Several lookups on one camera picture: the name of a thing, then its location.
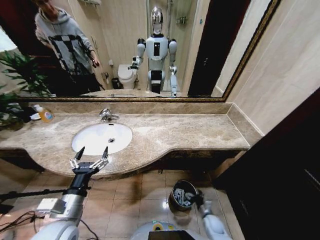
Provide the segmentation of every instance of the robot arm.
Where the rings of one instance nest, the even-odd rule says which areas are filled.
[[[168,44],[169,48],[169,61],[170,61],[170,84],[171,84],[171,95],[172,97],[177,96],[178,83],[177,83],[177,67],[174,62],[176,61],[176,52],[177,52],[177,42],[175,39],[171,39]]]
[[[75,173],[68,189],[63,192],[62,199],[44,198],[37,208],[37,212],[51,213],[53,221],[44,226],[32,240],[77,240],[77,228],[83,213],[83,201],[87,196],[89,180],[92,175],[103,169],[108,162],[108,147],[102,157],[96,162],[79,162],[85,147],[70,159],[72,171]]]
[[[139,38],[137,43],[137,56],[132,58],[132,65],[129,69],[139,69],[139,66],[144,62],[145,50],[146,41],[143,38]]]
[[[197,207],[203,218],[206,235],[211,240],[232,240],[228,235],[224,224],[211,211],[212,202],[204,201],[202,192],[196,200]]]

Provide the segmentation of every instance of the trash can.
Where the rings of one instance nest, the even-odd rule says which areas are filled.
[[[113,89],[121,89],[122,88],[122,84],[120,83],[118,77],[112,78],[111,82],[112,82]]]
[[[196,188],[186,180],[179,180],[174,186],[169,196],[172,206],[178,211],[190,210],[193,201],[189,201],[192,196],[197,195]]]

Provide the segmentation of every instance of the yellow label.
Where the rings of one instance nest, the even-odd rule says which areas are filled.
[[[152,227],[152,231],[163,231],[163,230],[164,230],[164,226],[162,226],[162,224],[160,223],[156,223]]]

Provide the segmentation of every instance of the gray hoodie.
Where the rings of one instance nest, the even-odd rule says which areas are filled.
[[[63,9],[56,7],[59,16],[50,21],[39,9],[35,16],[36,37],[44,44],[51,45],[64,70],[71,75],[93,73],[90,52],[94,50],[77,22]]]

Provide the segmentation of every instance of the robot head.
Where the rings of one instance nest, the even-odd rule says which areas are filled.
[[[153,33],[155,35],[161,34],[162,23],[164,22],[164,16],[162,15],[162,9],[160,7],[154,7],[151,12],[151,22],[153,26]]]

